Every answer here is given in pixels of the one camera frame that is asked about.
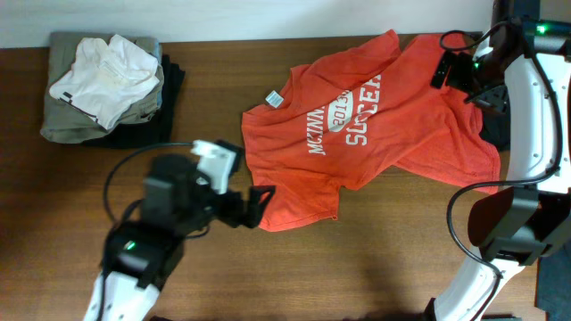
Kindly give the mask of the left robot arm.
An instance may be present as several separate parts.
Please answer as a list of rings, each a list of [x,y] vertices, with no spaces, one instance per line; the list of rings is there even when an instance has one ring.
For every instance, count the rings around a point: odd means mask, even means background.
[[[243,149],[203,140],[189,149],[187,156],[155,156],[144,196],[112,218],[87,320],[144,319],[182,260],[187,241],[207,235],[214,220],[233,228],[260,224],[276,188],[254,185],[247,199],[229,189]]]

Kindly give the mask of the red orange t-shirt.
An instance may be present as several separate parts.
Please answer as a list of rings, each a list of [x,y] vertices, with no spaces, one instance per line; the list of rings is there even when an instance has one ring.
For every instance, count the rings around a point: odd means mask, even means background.
[[[261,228],[334,219],[341,188],[360,189],[391,166],[495,193],[501,159],[480,136],[482,112],[430,84],[442,55],[437,35],[401,46],[388,31],[291,68],[281,90],[246,111],[247,166],[256,185],[276,189]]]

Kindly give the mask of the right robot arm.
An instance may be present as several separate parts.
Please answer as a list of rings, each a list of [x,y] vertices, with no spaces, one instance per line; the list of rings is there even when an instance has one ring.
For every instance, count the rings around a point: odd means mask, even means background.
[[[431,84],[510,114],[508,175],[468,217],[465,260],[425,320],[479,320],[501,288],[570,238],[570,26],[537,1],[497,1],[474,43],[445,46]]]

